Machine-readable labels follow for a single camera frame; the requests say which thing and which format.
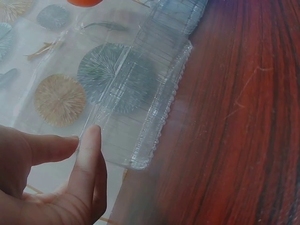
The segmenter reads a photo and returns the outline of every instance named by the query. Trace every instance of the fingernail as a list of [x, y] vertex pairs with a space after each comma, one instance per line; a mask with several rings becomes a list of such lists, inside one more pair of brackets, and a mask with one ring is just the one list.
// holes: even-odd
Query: fingernail
[[75, 139], [75, 140], [79, 140], [79, 137], [76, 136], [76, 135], [70, 136], [70, 137], [68, 137], [68, 138], [72, 138], [72, 139]]

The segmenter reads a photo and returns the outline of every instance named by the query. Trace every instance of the wooden table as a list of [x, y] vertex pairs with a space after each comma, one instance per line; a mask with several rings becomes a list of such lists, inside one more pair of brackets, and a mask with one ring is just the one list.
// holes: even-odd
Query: wooden table
[[210, 0], [119, 225], [300, 224], [300, 1]]

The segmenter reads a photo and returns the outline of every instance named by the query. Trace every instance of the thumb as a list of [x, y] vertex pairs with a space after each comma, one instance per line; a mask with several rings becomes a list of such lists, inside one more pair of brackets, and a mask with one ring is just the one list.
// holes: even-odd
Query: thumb
[[32, 166], [49, 162], [59, 162], [69, 158], [79, 144], [79, 138], [56, 135], [22, 134], [31, 149]]

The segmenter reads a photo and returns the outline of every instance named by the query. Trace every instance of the beige circular pattern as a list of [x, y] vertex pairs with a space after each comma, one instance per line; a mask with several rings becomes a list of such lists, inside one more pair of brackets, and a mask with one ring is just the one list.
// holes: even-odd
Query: beige circular pattern
[[24, 14], [33, 0], [0, 0], [0, 22], [11, 23]]
[[85, 103], [83, 87], [63, 74], [47, 77], [35, 92], [37, 113], [55, 127], [65, 127], [75, 122], [83, 112]]

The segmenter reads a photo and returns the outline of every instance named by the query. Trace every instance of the transparent plastic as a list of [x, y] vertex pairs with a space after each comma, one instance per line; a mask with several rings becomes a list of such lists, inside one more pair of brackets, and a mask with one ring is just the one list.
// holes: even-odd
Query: transparent plastic
[[[80, 13], [66, 3], [72, 22], [61, 32], [35, 20], [40, 10], [23, 15], [22, 26], [28, 26], [13, 26], [44, 34], [42, 40], [28, 37], [23, 42], [39, 45], [48, 38], [55, 47], [41, 60], [27, 62], [26, 75], [1, 99], [11, 106], [0, 114], [33, 134], [82, 136], [98, 124], [106, 161], [147, 167], [192, 50], [187, 34], [203, 13], [201, 2], [104, 0]], [[41, 1], [35, 4], [45, 8]], [[182, 16], [173, 18], [176, 4]], [[26, 57], [18, 57], [26, 64]], [[7, 60], [16, 65], [18, 58]], [[9, 68], [0, 67], [0, 73]]]

